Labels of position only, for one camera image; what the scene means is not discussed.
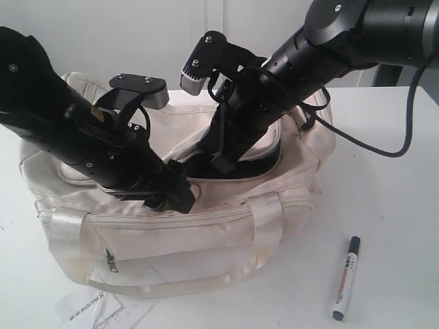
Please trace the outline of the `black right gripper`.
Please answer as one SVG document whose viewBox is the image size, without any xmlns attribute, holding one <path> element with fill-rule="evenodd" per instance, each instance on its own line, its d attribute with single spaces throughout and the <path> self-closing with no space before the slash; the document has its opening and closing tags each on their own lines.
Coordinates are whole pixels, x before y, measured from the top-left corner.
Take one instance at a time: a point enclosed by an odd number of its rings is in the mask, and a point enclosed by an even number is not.
<svg viewBox="0 0 439 329">
<path fill-rule="evenodd" d="M 288 90 L 263 66 L 251 64 L 230 84 L 202 137 L 202 153 L 215 154 L 211 165 L 221 173 L 236 168 L 246 153 L 288 110 Z"/>
</svg>

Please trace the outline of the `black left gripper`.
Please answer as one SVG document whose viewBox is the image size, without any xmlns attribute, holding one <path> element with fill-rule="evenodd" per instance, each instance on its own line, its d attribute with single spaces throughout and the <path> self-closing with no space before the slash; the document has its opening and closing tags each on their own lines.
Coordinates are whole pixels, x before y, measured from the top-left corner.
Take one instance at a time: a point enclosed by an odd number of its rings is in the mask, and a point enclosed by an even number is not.
<svg viewBox="0 0 439 329">
<path fill-rule="evenodd" d="M 164 163 L 149 142 L 150 131 L 129 123 L 121 135 L 96 150 L 88 175 L 117 199 L 143 201 L 156 212 L 188 214 L 195 203 L 184 166 L 175 160 Z"/>
</svg>

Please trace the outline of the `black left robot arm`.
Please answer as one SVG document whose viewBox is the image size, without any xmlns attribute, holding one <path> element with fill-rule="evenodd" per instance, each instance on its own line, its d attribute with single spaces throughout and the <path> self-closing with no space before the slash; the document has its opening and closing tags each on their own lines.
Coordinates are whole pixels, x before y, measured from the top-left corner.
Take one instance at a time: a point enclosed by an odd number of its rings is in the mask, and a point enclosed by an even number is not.
<svg viewBox="0 0 439 329">
<path fill-rule="evenodd" d="M 117 199 L 187 214 L 195 202 L 183 165 L 150 146 L 152 126 L 136 112 L 169 101 L 161 78 L 122 74 L 89 101 L 53 69 L 33 36 L 1 28 L 1 124 Z"/>
</svg>

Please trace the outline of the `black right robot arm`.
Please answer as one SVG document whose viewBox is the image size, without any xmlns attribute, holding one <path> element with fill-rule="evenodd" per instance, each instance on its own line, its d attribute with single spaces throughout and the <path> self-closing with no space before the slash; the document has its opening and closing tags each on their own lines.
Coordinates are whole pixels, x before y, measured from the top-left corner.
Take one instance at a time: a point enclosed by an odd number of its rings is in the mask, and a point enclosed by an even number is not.
<svg viewBox="0 0 439 329">
<path fill-rule="evenodd" d="M 250 57 L 217 107 L 198 149 L 222 172 L 290 108 L 305 112 L 302 130 L 315 123 L 305 100 L 329 82 L 379 64 L 438 65 L 437 1 L 314 1 L 303 26 L 266 61 Z"/>
</svg>

